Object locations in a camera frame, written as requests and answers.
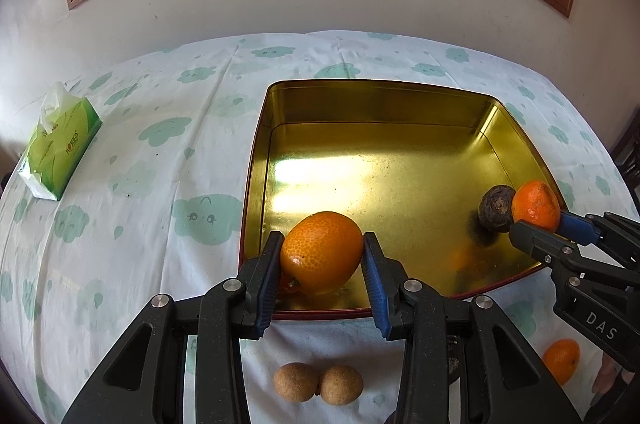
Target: metal bolt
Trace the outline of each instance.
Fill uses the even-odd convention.
[[[476,305],[478,305],[481,309],[490,309],[494,306],[494,300],[489,296],[478,296],[476,298]]]
[[[151,298],[151,306],[156,309],[161,309],[169,302],[169,296],[166,294],[158,294]]]
[[[240,290],[240,287],[242,287],[242,282],[236,278],[228,279],[222,285],[222,288],[227,292],[235,292]]]
[[[404,290],[408,290],[409,292],[418,292],[422,290],[422,283],[417,279],[408,279],[404,282]]]

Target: orange fruit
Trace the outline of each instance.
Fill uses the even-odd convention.
[[[555,232],[560,225],[560,204],[556,195],[545,182],[527,182],[511,200],[513,220],[523,219],[533,225]]]
[[[580,345],[572,339],[562,339],[549,346],[542,362],[554,376],[560,386],[563,386],[580,362]]]
[[[287,234],[280,268],[305,294],[326,294],[347,283],[360,264],[362,233],[343,214],[324,211],[307,216]]]

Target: white wall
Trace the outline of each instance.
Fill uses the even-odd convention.
[[[50,83],[169,46],[254,32],[391,32],[483,50],[547,76],[605,145],[640,103],[640,0],[0,0],[0,141],[20,151]]]

